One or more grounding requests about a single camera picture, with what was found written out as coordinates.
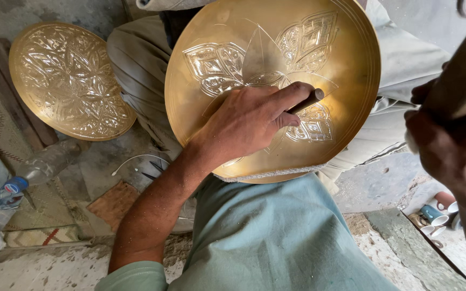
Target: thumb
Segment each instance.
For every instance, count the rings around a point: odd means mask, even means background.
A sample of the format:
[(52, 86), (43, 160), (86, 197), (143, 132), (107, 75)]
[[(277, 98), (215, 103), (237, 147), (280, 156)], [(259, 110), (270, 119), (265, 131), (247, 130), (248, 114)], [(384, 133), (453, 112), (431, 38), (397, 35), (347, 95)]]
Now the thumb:
[(271, 121), (268, 126), (268, 133), (275, 135), (276, 132), (282, 127), (290, 126), (299, 126), (301, 120), (297, 115), (293, 115), (287, 112), (282, 112), (275, 120)]
[(273, 121), (277, 129), (281, 129), (282, 127), (290, 126), (299, 126), (301, 120), (297, 115), (293, 115), (287, 112), (282, 112), (280, 116), (276, 117)]

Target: brass tray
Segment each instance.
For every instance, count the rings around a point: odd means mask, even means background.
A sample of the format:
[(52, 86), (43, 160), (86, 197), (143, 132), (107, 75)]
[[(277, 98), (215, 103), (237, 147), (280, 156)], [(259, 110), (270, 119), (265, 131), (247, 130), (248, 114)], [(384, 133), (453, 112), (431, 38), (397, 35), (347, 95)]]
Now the brass tray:
[(215, 98), (231, 88), (303, 81), (325, 91), (325, 99), (298, 113), (300, 127), (283, 128), (268, 148), (214, 170), (234, 178), (328, 162), (366, 121), (380, 75), (375, 30), (353, 0), (219, 0), (204, 6), (179, 37), (165, 100), (185, 146), (213, 114)]
[(28, 26), (12, 44), (9, 65), (24, 103), (66, 135), (109, 140), (136, 120), (120, 96), (106, 42), (81, 27), (60, 22)]

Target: gray trousers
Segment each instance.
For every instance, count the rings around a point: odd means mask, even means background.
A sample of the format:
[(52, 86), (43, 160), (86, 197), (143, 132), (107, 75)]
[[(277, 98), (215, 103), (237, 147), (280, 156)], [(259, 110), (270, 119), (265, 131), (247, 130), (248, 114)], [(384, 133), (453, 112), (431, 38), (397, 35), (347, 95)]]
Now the gray trousers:
[[(320, 170), (324, 183), (325, 177), (335, 181), (343, 171), (404, 149), (403, 114), (415, 108), (410, 102), (411, 89), (437, 77), (450, 58), (439, 47), (399, 29), (377, 0), (368, 0), (366, 13), (375, 26), (381, 49), (379, 93), (370, 116), (347, 150)], [(145, 17), (116, 28), (109, 36), (107, 50), (124, 89), (124, 100), (136, 110), (154, 145), (175, 158), (182, 148), (170, 128), (164, 98), (172, 50), (159, 17)]]

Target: white cable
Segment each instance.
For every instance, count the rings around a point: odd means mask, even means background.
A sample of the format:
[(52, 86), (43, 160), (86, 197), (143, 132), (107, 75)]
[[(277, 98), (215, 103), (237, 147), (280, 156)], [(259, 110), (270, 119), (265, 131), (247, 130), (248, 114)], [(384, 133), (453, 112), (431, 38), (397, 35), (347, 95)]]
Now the white cable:
[(163, 159), (162, 157), (158, 157), (158, 156), (154, 156), (154, 155), (150, 155), (150, 154), (137, 155), (137, 156), (133, 156), (132, 158), (130, 158), (130, 159), (126, 160), (125, 162), (123, 162), (123, 163), (120, 165), (120, 167), (118, 167), (118, 169), (116, 169), (116, 171), (114, 171), (114, 172), (111, 174), (111, 176), (116, 175), (116, 173), (118, 173), (118, 170), (120, 170), (120, 168), (121, 168), (123, 165), (125, 165), (126, 162), (132, 160), (132, 159), (135, 158), (135, 157), (139, 157), (139, 156), (153, 156), (153, 157), (157, 157), (157, 158), (160, 159), (161, 161), (166, 162), (167, 164), (170, 165), (170, 163), (167, 162), (167, 161), (166, 161), (165, 159)]

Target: wooden plank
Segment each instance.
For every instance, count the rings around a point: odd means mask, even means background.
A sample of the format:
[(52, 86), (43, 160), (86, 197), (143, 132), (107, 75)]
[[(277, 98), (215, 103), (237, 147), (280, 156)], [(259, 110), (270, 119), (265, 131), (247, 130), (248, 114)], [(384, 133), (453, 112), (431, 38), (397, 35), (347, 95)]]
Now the wooden plank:
[(32, 149), (34, 151), (39, 151), (43, 149), (44, 145), (42, 144), (39, 135), (37, 135), (37, 132), (32, 127), (28, 117), (26, 116), (26, 114), (24, 114), (21, 105), (19, 105), (19, 102), (13, 96), (13, 92), (8, 86), (8, 83), (6, 82), (3, 73), (1, 73), (1, 70), (0, 92), (1, 102), (3, 103), (3, 106), (8, 111), (8, 113), (10, 113), (10, 116), (12, 117), (14, 123), (17, 125), (19, 130), (21, 130), (26, 141), (28, 141), (30, 146), (32, 146)]
[(39, 117), (37, 117), (29, 107), (23, 102), (21, 96), (16, 90), (16, 87), (13, 85), (12, 77), (10, 76), (10, 68), (8, 66), (8, 54), (10, 53), (11, 43), (6, 38), (0, 38), (0, 70), (5, 77), (6, 83), (10, 87), (15, 96), (16, 100), (23, 108), (24, 113), (27, 115), (30, 120), (35, 132), (39, 135), (42, 143), (46, 146), (51, 146), (55, 142), (59, 141), (55, 130), (53, 130), (48, 124), (44, 123)]

